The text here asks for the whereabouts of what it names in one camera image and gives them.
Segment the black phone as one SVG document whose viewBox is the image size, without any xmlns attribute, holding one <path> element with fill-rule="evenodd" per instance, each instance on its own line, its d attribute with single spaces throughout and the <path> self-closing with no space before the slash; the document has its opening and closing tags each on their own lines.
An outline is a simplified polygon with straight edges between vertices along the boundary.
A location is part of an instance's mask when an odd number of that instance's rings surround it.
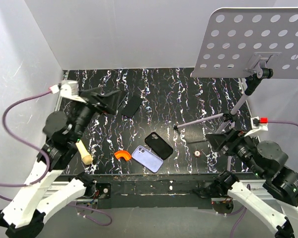
<svg viewBox="0 0 298 238">
<path fill-rule="evenodd" d="M 123 108 L 121 114 L 128 118 L 132 118 L 140 105 L 142 104 L 143 100 L 141 97 L 137 95 L 133 95 L 130 100 L 127 102 L 126 106 Z"/>
</svg>

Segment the black phone case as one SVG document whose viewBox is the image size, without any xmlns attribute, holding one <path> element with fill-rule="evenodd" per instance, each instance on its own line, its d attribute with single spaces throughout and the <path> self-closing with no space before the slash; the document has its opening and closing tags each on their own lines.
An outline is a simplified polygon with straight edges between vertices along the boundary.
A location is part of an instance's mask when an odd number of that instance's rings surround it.
<svg viewBox="0 0 298 238">
<path fill-rule="evenodd" d="M 145 138 L 145 144 L 163 160 L 166 160 L 173 153 L 173 148 L 156 132 L 152 132 Z"/>
</svg>

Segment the lavender phone case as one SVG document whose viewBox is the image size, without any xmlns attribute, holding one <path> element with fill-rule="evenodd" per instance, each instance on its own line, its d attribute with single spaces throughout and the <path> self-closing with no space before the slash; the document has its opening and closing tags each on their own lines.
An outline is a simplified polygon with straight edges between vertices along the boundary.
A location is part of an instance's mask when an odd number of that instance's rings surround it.
<svg viewBox="0 0 298 238">
<path fill-rule="evenodd" d="M 132 153 L 132 158 L 146 167 L 152 173 L 157 173 L 163 164 L 163 160 L 143 146 L 138 146 Z"/>
</svg>

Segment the black smartphone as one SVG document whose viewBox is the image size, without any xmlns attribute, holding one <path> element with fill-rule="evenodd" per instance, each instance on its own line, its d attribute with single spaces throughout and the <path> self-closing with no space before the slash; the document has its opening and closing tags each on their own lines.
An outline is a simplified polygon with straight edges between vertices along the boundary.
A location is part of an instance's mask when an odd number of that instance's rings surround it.
<svg viewBox="0 0 298 238">
<path fill-rule="evenodd" d="M 128 95 L 128 92 L 126 92 L 126 91 L 122 92 L 122 94 L 120 96 L 120 99 L 118 101 L 118 107 L 117 108 L 119 108 L 121 106 L 121 104 L 124 102 L 127 95 Z"/>
</svg>

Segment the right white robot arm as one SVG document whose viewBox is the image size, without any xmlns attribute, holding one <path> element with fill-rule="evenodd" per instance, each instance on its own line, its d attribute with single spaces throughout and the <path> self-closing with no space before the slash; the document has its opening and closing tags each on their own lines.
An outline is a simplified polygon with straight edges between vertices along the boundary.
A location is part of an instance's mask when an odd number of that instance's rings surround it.
<svg viewBox="0 0 298 238">
<path fill-rule="evenodd" d="M 284 213 L 268 206 L 229 171 L 222 172 L 208 186 L 211 195 L 236 199 L 277 238 L 298 238 L 298 173 L 285 166 L 288 155 L 280 146 L 272 141 L 255 144 L 249 135 L 234 128 L 222 134 L 209 133 L 206 139 L 215 151 L 225 149 L 227 155 L 236 156 L 263 179 L 263 188 Z"/>
</svg>

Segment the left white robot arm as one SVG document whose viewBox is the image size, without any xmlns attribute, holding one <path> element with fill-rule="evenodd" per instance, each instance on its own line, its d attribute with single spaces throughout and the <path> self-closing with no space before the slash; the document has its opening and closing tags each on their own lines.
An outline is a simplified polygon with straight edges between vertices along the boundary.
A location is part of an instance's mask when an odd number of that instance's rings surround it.
<svg viewBox="0 0 298 238">
<path fill-rule="evenodd" d="M 10 105 L 2 116 L 2 125 L 11 137 L 38 151 L 32 171 L 24 183 L 0 183 L 0 187 L 20 189 L 13 199 L 9 199 L 9 204 L 0 210 L 0 227 L 6 228 L 5 234 L 9 238 L 37 237 L 55 213 L 73 200 L 82 196 L 91 198 L 96 192 L 92 176 L 82 172 L 62 189 L 44 197 L 50 185 L 79 151 L 77 144 L 81 142 L 94 114 L 115 115 L 124 98 L 124 92 L 115 90 L 100 94 L 99 88 L 93 88 L 67 94 L 65 97 L 74 102 L 72 112 L 69 115 L 63 111 L 49 114 L 43 127 L 46 142 L 42 148 L 23 140 L 7 127 L 6 116 L 13 107 L 58 91 L 55 85 L 47 92 L 21 99 Z"/>
</svg>

